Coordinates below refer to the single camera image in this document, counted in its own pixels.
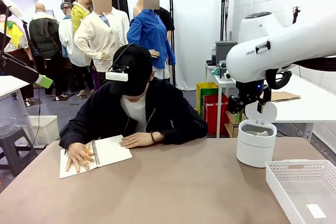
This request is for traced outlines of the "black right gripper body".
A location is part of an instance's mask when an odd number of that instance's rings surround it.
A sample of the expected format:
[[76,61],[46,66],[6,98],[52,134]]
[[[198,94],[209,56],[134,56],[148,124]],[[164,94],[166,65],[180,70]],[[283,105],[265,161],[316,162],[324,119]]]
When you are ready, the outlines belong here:
[[253,103],[263,92],[264,79],[246,83],[236,81],[236,88],[238,89],[238,99],[241,102]]

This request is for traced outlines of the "person's right hand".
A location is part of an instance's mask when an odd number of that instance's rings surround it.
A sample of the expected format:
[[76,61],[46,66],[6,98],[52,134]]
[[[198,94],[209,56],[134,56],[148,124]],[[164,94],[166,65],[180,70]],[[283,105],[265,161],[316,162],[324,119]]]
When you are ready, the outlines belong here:
[[66,171],[68,172],[71,166],[74,166],[76,172],[79,173],[83,167],[85,170],[89,170],[89,163],[93,163],[95,160],[92,158],[94,153],[90,151],[90,147],[82,143],[72,143],[67,149],[68,160],[66,165]]

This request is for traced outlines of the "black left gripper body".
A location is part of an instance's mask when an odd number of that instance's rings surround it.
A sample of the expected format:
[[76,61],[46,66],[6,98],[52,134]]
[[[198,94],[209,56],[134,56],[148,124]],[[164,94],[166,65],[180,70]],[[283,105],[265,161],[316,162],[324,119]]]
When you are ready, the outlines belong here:
[[0,32],[0,50],[3,51],[7,44],[10,42],[11,37],[4,34],[3,32]]

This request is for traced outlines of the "person's left hand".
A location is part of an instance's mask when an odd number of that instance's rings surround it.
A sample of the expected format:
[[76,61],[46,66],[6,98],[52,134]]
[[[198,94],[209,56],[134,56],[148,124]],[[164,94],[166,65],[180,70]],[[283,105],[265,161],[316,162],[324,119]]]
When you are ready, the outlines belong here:
[[119,144],[124,148],[131,149],[135,147],[149,146],[153,143],[154,141],[150,133],[137,132],[130,136],[123,137]]

